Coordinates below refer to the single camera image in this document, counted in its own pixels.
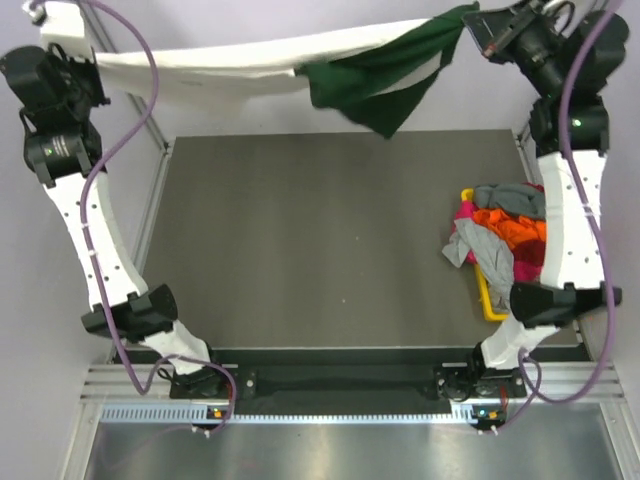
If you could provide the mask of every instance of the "dark gray cloth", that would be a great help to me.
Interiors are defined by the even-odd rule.
[[[492,295],[492,304],[500,310],[508,309],[514,282],[513,253],[504,240],[472,219],[461,218],[454,223],[456,231],[442,253],[459,268],[469,251],[473,251],[491,291],[498,297]]]
[[[546,218],[544,193],[521,183],[476,187],[473,203],[478,208],[501,208],[510,215],[524,215],[534,220]]]

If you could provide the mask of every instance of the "yellow basket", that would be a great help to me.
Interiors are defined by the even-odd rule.
[[[473,201],[473,188],[466,188],[460,194],[463,201]],[[480,302],[482,302],[482,311],[484,318],[488,322],[502,322],[507,319],[506,313],[496,313],[491,306],[491,298],[489,297],[489,285],[487,279],[482,274],[482,269],[479,265],[474,265],[473,270],[476,273],[476,281],[478,282],[478,289],[480,290]]]

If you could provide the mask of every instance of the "purple hose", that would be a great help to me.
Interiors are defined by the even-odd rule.
[[[145,110],[143,115],[138,119],[136,124],[131,128],[131,130],[129,130],[115,145],[113,145],[109,150],[107,150],[105,154],[102,156],[102,158],[93,166],[93,168],[91,169],[91,172],[87,176],[87,180],[82,189],[82,194],[80,196],[80,222],[82,223],[82,225],[84,225],[83,234],[84,234],[85,243],[87,245],[87,249],[89,252],[92,252],[95,250],[95,247],[93,243],[93,238],[91,236],[91,231],[90,231],[89,222],[88,222],[88,215],[87,215],[87,210],[88,210],[87,199],[89,197],[89,190],[91,189],[91,184],[94,182],[94,180],[98,176],[98,173],[100,173],[100,171],[104,168],[107,162],[109,162],[114,157],[114,155],[120,149],[122,149],[122,147],[124,147],[124,145],[129,140],[131,140],[131,138],[136,133],[138,133],[138,131],[140,131],[140,129],[144,126],[147,119],[151,116],[151,112],[153,111],[156,101],[158,99],[160,78],[158,75],[158,67],[156,65],[155,59],[153,58],[153,53],[151,52],[151,48],[149,47],[149,44],[143,38],[142,34],[138,31],[138,29],[136,29],[136,27],[134,27],[131,24],[131,22],[129,22],[126,18],[124,18],[114,9],[112,9],[108,5],[105,5],[99,0],[76,0],[76,1],[79,3],[86,3],[99,10],[102,10],[107,15],[110,15],[111,17],[115,18],[118,22],[120,22],[123,26],[125,26],[127,30],[129,30],[134,35],[134,37],[136,37],[136,40],[138,40],[138,42],[142,46],[142,49],[144,50],[145,55],[147,56],[147,60],[149,60],[149,66],[151,67],[151,76],[153,79],[153,88],[151,91],[151,97],[149,99],[147,109]],[[37,5],[40,5],[44,2],[45,0],[34,0],[31,3],[31,8],[34,8]],[[107,296],[106,286],[102,278],[98,257],[97,255],[91,255],[90,258],[91,258],[91,265],[94,271],[95,280],[96,280],[96,283],[98,284],[98,290],[100,291],[100,300],[104,308],[104,313],[107,319],[107,325],[109,327],[109,333],[111,334],[111,338],[113,339],[113,343],[116,346],[118,355],[120,356],[120,359],[122,360],[122,364],[124,365],[124,368],[127,371],[127,374],[129,375],[129,378],[131,379],[131,382],[133,383],[133,386],[135,387],[136,391],[140,395],[146,395],[151,389],[153,377],[156,374],[158,368],[160,368],[160,366],[163,363],[165,363],[167,360],[170,360],[170,359],[180,358],[180,360],[184,360],[186,362],[197,363],[199,365],[212,368],[222,373],[229,380],[229,384],[231,385],[231,398],[229,400],[229,408],[227,409],[227,412],[224,418],[222,419],[222,423],[220,424],[220,427],[224,427],[226,422],[229,420],[229,418],[231,418],[231,415],[233,414],[233,406],[235,405],[235,400],[236,400],[237,388],[236,388],[233,375],[231,375],[225,368],[211,362],[204,362],[201,360],[187,358],[179,355],[167,355],[166,357],[163,357],[156,362],[154,367],[151,369],[151,372],[149,373],[149,378],[147,380],[147,383],[143,386],[140,383],[140,380],[138,379],[138,377],[136,376],[136,373],[133,369],[133,365],[131,365],[131,360],[129,360],[129,355],[127,355],[127,350],[125,349],[124,345],[122,344],[122,341],[120,340],[120,336],[118,335],[118,329],[116,327],[115,320],[113,319],[113,312],[111,311],[111,307],[109,306],[109,297]]]
[[[573,180],[576,184],[576,188],[578,191],[578,195],[580,196],[580,200],[582,204],[585,205],[585,215],[587,216],[587,220],[589,221],[589,225],[591,230],[593,231],[593,237],[596,240],[596,244],[598,245],[598,250],[600,251],[600,258],[602,260],[602,271],[604,274],[604,283],[605,283],[605,293],[607,300],[607,333],[605,337],[604,347],[602,349],[602,355],[598,359],[596,363],[596,367],[593,370],[593,373],[589,377],[589,380],[583,385],[583,387],[578,390],[573,395],[569,395],[566,398],[549,398],[542,392],[540,392],[539,385],[536,386],[533,384],[531,379],[527,376],[527,372],[524,368],[523,358],[518,358],[518,364],[520,366],[520,373],[524,381],[527,383],[528,387],[531,389],[533,395],[539,397],[548,403],[553,404],[564,404],[574,402],[584,397],[590,390],[593,388],[595,383],[600,378],[602,371],[606,366],[606,362],[609,359],[611,354],[611,349],[613,347],[615,341],[615,330],[616,330],[616,311],[615,311],[615,301],[613,296],[613,282],[611,275],[611,265],[609,263],[609,256],[607,254],[607,250],[605,248],[605,242],[598,224],[593,217],[593,212],[591,208],[588,206],[589,199],[587,198],[587,192],[584,189],[584,185],[582,184],[582,180],[580,179],[580,174],[578,172],[578,168],[576,167],[576,162],[573,159],[573,152],[571,150],[571,141],[569,138],[569,102],[571,100],[571,93],[573,87],[576,83],[576,79],[578,78],[578,74],[580,73],[580,69],[591,50],[591,47],[595,44],[596,40],[602,33],[602,31],[606,28],[607,24],[615,14],[615,12],[622,5],[623,0],[613,0],[610,2],[609,8],[604,12],[602,17],[596,22],[589,35],[585,39],[584,43],[580,47],[578,54],[576,55],[573,64],[571,65],[571,69],[569,70],[569,74],[567,75],[567,79],[564,84],[564,88],[562,90],[562,98],[560,100],[560,111],[559,111],[559,119],[558,119],[558,129],[560,135],[560,147],[562,150],[562,154],[564,158],[567,160],[569,164],[569,169],[571,170],[571,175],[573,176]]]

